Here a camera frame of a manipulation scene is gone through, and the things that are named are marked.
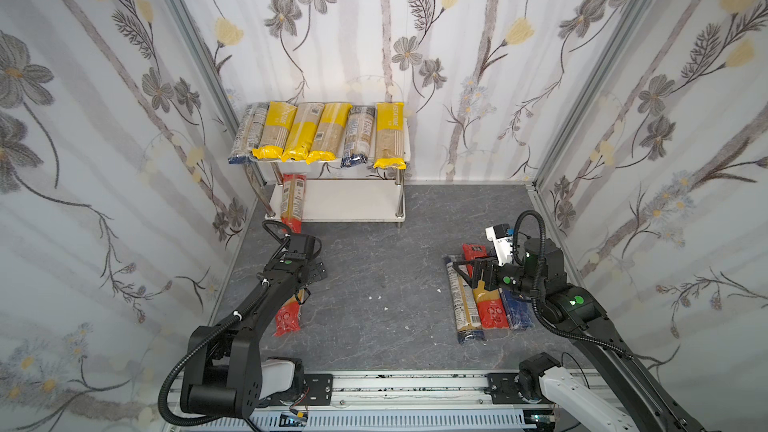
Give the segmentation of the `red Barilla spaghetti bag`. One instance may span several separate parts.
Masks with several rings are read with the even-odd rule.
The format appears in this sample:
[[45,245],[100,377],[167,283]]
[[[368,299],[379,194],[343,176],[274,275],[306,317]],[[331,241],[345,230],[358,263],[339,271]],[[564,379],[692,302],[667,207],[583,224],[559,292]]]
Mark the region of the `red Barilla spaghetti bag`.
[[471,278],[471,289],[481,325],[485,330],[507,329],[509,322],[494,280],[491,256],[484,245],[463,244],[462,251]]

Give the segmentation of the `red spaghetti bag white label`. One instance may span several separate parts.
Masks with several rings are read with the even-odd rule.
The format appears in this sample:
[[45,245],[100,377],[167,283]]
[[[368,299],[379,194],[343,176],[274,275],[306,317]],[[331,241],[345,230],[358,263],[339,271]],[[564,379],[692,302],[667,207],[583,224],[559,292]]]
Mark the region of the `red spaghetti bag white label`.
[[284,176],[280,220],[295,233],[301,232],[305,191],[306,176],[304,174],[286,174]]

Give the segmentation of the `yellow Pastatime spaghetti bag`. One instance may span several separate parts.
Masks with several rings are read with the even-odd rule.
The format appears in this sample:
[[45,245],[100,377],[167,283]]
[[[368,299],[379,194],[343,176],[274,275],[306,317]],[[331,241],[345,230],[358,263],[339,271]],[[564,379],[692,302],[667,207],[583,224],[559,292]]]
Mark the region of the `yellow Pastatime spaghetti bag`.
[[252,155],[258,160],[282,157],[298,108],[287,102],[269,103],[262,136]]

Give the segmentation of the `long yellow spaghetti bag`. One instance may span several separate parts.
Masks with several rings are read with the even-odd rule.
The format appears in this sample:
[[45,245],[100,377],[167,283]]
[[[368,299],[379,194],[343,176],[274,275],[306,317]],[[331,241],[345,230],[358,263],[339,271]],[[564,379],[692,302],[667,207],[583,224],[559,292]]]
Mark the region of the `long yellow spaghetti bag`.
[[406,168],[404,119],[402,103],[376,104],[375,168],[397,170]]

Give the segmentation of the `yellow band spaghetti bag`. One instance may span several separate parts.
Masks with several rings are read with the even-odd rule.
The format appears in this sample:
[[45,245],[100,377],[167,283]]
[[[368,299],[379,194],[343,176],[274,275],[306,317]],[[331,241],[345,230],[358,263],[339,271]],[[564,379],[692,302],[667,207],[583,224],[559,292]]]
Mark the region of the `yellow band spaghetti bag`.
[[281,155],[282,162],[305,161],[323,113],[324,104],[316,102],[298,105],[296,116]]

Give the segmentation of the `clear grey labelled spaghetti bag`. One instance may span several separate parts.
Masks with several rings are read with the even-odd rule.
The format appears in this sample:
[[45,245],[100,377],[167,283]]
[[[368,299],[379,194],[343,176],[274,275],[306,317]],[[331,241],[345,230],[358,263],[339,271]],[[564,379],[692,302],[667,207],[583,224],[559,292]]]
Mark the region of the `clear grey labelled spaghetti bag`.
[[268,102],[252,103],[246,107],[228,157],[229,164],[244,164],[256,160],[253,150],[260,144],[268,110]]

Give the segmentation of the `blue Barilla spaghetti box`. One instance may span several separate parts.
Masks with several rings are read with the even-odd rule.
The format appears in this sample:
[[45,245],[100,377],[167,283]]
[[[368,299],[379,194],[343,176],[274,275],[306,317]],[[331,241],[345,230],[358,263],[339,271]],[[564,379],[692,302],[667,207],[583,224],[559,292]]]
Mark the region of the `blue Barilla spaghetti box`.
[[527,330],[534,326],[533,315],[527,302],[517,298],[507,289],[500,290],[500,297],[510,329]]

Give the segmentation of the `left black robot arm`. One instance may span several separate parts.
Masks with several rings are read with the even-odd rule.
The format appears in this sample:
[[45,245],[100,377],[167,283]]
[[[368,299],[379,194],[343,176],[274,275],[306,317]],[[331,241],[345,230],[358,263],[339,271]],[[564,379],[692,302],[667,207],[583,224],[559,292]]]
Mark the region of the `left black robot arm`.
[[321,266],[321,250],[314,236],[287,234],[246,299],[217,324],[192,333],[186,354],[169,373],[158,398],[165,403],[170,386],[182,378],[182,426],[222,417],[248,420],[270,396],[296,391],[303,374],[300,361],[263,361],[260,342],[280,308],[309,285],[312,271]]

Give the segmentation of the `blue gold spaghetti bag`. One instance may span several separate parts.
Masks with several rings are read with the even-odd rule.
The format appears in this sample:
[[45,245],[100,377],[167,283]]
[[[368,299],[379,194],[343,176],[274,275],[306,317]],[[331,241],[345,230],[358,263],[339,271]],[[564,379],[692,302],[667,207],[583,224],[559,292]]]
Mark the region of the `blue gold spaghetti bag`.
[[484,342],[486,337],[472,289],[451,268],[451,262],[455,260],[461,260],[461,257],[458,255],[444,257],[451,290],[457,340],[460,344],[468,341]]
[[344,136],[342,168],[351,168],[368,162],[375,113],[375,107],[367,105],[353,106],[350,110]]

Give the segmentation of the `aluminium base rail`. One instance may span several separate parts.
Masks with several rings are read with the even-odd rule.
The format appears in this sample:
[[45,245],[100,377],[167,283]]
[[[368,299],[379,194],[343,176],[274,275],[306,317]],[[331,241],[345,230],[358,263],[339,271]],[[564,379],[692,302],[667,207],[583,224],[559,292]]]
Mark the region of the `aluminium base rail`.
[[220,418],[204,431],[582,431],[561,406],[516,399],[512,371],[317,373],[304,399]]

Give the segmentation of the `yellow spaghetti bag barcode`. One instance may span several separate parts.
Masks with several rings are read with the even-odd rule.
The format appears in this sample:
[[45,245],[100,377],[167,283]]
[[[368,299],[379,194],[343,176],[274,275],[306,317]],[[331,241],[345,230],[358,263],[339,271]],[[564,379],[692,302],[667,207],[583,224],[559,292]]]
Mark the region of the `yellow spaghetti bag barcode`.
[[326,103],[306,158],[307,164],[334,161],[344,138],[350,103]]

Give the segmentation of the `white two-tier shelf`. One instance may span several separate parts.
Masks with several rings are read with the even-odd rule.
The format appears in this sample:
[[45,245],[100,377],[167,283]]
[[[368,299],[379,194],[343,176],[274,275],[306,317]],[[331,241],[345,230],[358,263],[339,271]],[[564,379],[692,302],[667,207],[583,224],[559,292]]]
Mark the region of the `white two-tier shelf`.
[[[281,193],[286,174],[304,174],[306,191],[303,223],[306,222],[396,222],[405,219],[405,169],[374,167],[376,149],[376,113],[371,151],[366,164],[341,167],[344,138],[334,161],[282,162],[258,160],[246,163],[270,164],[276,185],[270,194],[257,193],[269,219],[280,220]],[[405,126],[405,161],[410,159],[410,145]]]

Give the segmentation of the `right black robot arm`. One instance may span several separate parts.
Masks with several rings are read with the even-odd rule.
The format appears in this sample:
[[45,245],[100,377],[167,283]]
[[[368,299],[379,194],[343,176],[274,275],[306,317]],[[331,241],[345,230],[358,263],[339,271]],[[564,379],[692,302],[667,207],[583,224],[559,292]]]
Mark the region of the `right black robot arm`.
[[569,282],[564,254],[552,240],[527,240],[522,253],[507,263],[481,257],[452,268],[469,285],[489,279],[492,286],[529,301],[539,323],[582,352],[619,404],[568,378],[560,361],[547,353],[521,362],[517,390],[523,399],[555,403],[591,431],[703,430],[630,349],[598,300]]

